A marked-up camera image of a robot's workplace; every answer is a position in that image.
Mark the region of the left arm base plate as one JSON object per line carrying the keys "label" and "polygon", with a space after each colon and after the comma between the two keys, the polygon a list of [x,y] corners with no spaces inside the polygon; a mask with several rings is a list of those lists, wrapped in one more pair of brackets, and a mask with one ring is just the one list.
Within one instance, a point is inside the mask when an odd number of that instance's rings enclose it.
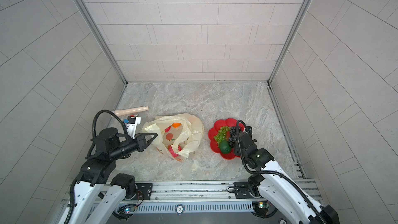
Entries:
{"label": "left arm base plate", "polygon": [[135,186],[128,186],[124,201],[150,200],[152,188],[152,183],[136,183]]}

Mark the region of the green avocado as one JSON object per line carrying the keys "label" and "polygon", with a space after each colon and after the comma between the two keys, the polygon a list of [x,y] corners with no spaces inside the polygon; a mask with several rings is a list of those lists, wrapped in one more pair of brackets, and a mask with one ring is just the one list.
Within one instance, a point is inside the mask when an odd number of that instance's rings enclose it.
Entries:
{"label": "green avocado", "polygon": [[231,152],[231,146],[228,141],[223,140],[218,143],[218,147],[222,154],[228,154]]}

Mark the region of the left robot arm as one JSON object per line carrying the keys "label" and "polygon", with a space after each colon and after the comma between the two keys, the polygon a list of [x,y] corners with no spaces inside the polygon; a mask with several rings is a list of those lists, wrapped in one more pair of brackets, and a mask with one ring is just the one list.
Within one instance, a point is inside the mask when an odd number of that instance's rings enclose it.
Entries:
{"label": "left robot arm", "polygon": [[133,139],[127,133],[119,133],[116,128],[106,128],[95,136],[93,143],[97,151],[81,166],[73,180],[69,204],[59,223],[105,224],[112,215],[119,219],[130,218],[151,194],[150,190],[138,189],[132,175],[121,173],[115,176],[98,206],[95,209],[91,207],[116,168],[116,161],[135,151],[144,151],[157,136],[156,133],[139,133]]}

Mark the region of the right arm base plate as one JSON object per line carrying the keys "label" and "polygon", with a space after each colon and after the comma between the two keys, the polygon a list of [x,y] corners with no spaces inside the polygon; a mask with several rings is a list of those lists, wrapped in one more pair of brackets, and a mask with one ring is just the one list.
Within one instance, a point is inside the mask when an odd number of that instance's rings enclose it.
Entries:
{"label": "right arm base plate", "polygon": [[236,181],[233,189],[236,199],[256,199],[260,197],[257,186],[247,181]]}

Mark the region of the cream plastic bag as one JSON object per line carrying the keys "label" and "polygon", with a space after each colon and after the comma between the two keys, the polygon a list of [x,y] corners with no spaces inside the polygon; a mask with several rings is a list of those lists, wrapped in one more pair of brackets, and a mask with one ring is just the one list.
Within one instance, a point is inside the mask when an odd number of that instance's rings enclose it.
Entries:
{"label": "cream plastic bag", "polygon": [[[181,123],[181,126],[172,127],[172,124],[176,122]],[[184,113],[174,116],[158,116],[155,120],[146,122],[142,132],[156,133],[158,136],[151,144],[160,153],[173,158],[168,151],[168,146],[171,145],[174,152],[180,155],[180,162],[184,162],[190,154],[198,150],[205,129],[198,117]]]}

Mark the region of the green grape bunch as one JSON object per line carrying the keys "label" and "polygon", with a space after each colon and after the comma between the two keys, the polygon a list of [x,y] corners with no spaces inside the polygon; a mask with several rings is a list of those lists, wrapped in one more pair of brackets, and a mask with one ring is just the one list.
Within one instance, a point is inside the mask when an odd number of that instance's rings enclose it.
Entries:
{"label": "green grape bunch", "polygon": [[228,126],[223,126],[223,127],[221,127],[221,128],[217,131],[217,134],[214,136],[214,140],[215,140],[217,143],[219,143],[220,141],[223,141],[223,140],[228,141],[229,130],[230,130],[230,127],[228,127]]}

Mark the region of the dark grape bunch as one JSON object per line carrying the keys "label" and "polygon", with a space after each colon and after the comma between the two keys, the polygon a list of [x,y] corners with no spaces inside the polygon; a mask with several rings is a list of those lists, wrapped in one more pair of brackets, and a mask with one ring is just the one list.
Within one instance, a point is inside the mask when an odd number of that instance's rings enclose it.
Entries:
{"label": "dark grape bunch", "polygon": [[231,148],[235,147],[238,133],[239,133],[239,130],[236,127],[230,127],[228,143]]}

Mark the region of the orange fruit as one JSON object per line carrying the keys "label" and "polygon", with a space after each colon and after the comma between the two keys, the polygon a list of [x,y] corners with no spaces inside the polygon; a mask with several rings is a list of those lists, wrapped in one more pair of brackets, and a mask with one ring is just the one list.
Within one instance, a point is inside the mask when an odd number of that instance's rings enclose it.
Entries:
{"label": "orange fruit", "polygon": [[176,122],[172,124],[172,127],[174,128],[178,128],[179,126],[181,126],[181,123]]}

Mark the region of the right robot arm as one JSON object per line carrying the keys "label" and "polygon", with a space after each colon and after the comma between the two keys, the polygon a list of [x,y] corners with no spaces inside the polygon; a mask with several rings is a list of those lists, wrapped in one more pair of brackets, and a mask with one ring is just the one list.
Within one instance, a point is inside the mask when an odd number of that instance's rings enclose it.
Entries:
{"label": "right robot arm", "polygon": [[240,132],[234,140],[234,151],[251,174],[248,181],[254,196],[270,201],[293,224],[340,223],[337,211],[306,193],[266,149],[257,147],[250,133]]}

